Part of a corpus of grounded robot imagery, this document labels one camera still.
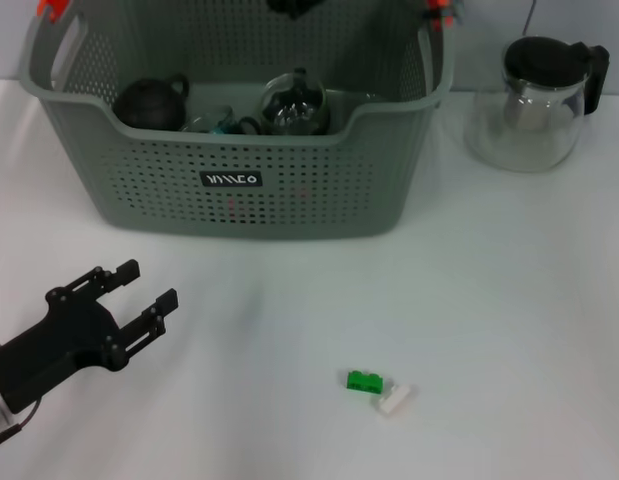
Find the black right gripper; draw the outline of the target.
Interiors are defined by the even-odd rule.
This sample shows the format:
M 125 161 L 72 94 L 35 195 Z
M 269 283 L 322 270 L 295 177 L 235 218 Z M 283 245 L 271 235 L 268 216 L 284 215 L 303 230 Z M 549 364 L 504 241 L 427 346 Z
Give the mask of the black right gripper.
M 292 20 L 296 20 L 313 8 L 323 3 L 323 0 L 267 0 L 268 8 Z

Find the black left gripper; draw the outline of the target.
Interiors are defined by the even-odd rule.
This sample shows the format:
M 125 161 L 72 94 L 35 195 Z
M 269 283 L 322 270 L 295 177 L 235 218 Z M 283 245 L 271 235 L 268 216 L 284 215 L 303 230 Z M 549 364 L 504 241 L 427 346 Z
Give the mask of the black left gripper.
M 166 333 L 165 319 L 179 307 L 169 289 L 136 318 L 118 327 L 98 300 L 140 277 L 136 260 L 114 271 L 95 267 L 66 289 L 47 294 L 39 323 L 0 347 L 0 395 L 17 414 L 81 369 L 122 369 L 122 361 Z

